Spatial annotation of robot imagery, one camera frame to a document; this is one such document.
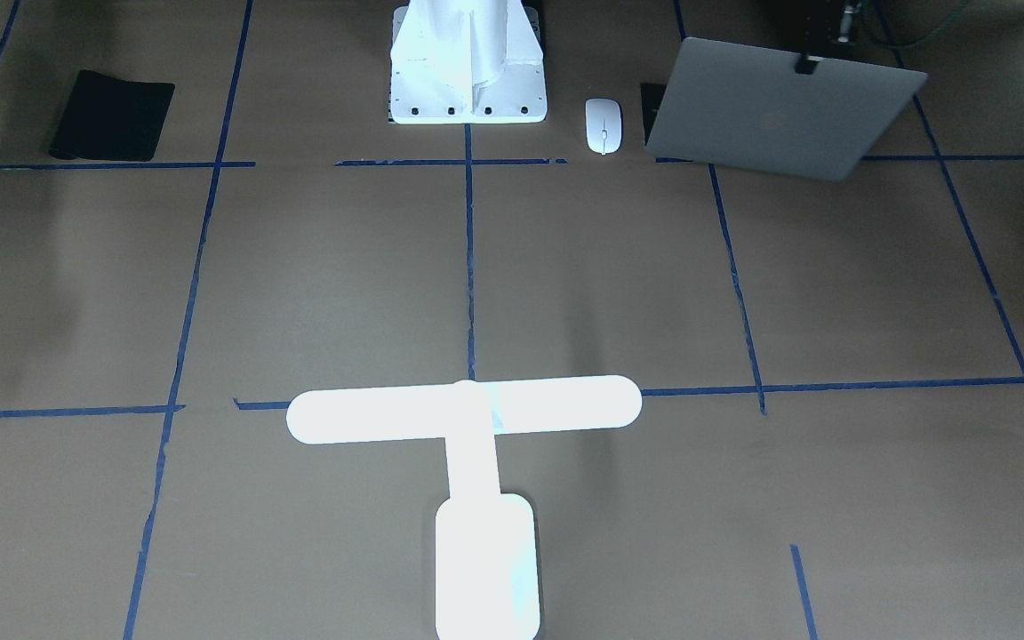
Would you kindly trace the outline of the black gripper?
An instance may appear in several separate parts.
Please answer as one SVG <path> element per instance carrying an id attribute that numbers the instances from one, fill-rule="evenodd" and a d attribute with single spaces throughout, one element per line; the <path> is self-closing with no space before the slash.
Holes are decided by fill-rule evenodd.
<path id="1" fill-rule="evenodd" d="M 865 1 L 780 1 L 781 47 L 801 53 L 794 65 L 800 76 L 812 76 L 820 56 L 848 56 L 858 42 Z"/>

